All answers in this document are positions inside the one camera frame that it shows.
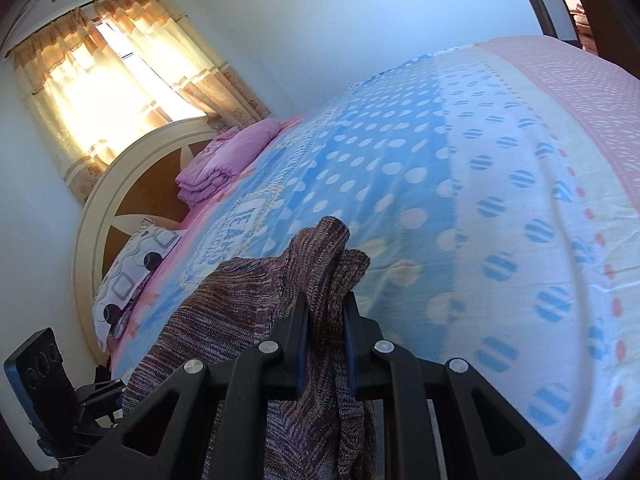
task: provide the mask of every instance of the cream headboard frame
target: cream headboard frame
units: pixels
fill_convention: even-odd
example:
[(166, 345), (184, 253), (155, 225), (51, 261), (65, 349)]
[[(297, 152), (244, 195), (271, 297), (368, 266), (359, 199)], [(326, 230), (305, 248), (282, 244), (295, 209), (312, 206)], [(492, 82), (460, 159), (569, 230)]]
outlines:
[(167, 124), (146, 134), (107, 168), (84, 206), (72, 261), (72, 297), (84, 339), (98, 364), (92, 304), (104, 273), (142, 217), (175, 229), (188, 213), (174, 182), (180, 168), (218, 134), (206, 118)]

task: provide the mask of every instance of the silver screw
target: silver screw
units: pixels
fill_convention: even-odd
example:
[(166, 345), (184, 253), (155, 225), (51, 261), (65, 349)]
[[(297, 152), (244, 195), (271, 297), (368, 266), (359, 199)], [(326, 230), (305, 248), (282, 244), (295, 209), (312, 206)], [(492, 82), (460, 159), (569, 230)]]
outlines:
[(469, 370), (469, 363), (467, 363), (464, 359), (452, 359), (449, 362), (449, 368), (451, 368), (456, 373), (463, 374), (467, 370)]
[(199, 359), (191, 359), (184, 364), (184, 371), (188, 374), (197, 374), (203, 368), (204, 364)]
[(396, 347), (391, 341), (381, 339), (380, 341), (377, 341), (375, 345), (373, 345), (373, 348), (375, 348), (381, 354), (390, 354)]
[(273, 354), (278, 349), (275, 341), (263, 341), (258, 345), (258, 350), (263, 354)]

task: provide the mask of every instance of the bed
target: bed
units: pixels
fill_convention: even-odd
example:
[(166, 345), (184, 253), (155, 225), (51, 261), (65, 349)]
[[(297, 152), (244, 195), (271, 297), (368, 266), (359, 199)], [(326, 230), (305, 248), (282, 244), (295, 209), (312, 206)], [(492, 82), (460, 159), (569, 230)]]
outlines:
[(454, 48), (309, 112), (191, 212), (172, 179), (215, 132), (148, 134), (85, 208), (88, 344), (105, 362), (92, 297), (142, 216), (186, 231), (111, 355), (125, 381), (221, 261), (280, 254), (335, 216), (372, 259), (354, 291), (386, 338), (467, 359), (582, 478), (604, 478), (640, 428), (639, 105), (638, 80), (553, 38)]

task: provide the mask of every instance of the brown striped garment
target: brown striped garment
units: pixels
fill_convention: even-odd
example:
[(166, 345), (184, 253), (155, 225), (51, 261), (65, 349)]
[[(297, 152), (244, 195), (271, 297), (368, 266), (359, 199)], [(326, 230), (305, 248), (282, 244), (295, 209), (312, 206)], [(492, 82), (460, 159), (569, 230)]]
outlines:
[(170, 317), (133, 372), (125, 413), (188, 359), (234, 359), (267, 339), (302, 290), (310, 313), (306, 386), (297, 402), (269, 404), (264, 478), (373, 479), (374, 411), (349, 393), (342, 319), (342, 299), (364, 275), (369, 258), (345, 249), (348, 238), (342, 222), (325, 217), (300, 231), (281, 256), (221, 263)]

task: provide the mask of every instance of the window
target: window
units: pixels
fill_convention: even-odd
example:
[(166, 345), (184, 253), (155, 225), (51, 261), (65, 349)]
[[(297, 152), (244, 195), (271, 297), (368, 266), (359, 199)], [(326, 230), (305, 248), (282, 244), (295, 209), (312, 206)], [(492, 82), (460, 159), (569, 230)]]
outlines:
[(190, 105), (156, 74), (142, 58), (133, 52), (129, 41), (120, 32), (106, 23), (96, 25), (110, 47), (116, 51), (124, 64), (138, 80), (146, 92), (171, 117), (172, 121), (190, 117), (204, 117), (203, 111)]

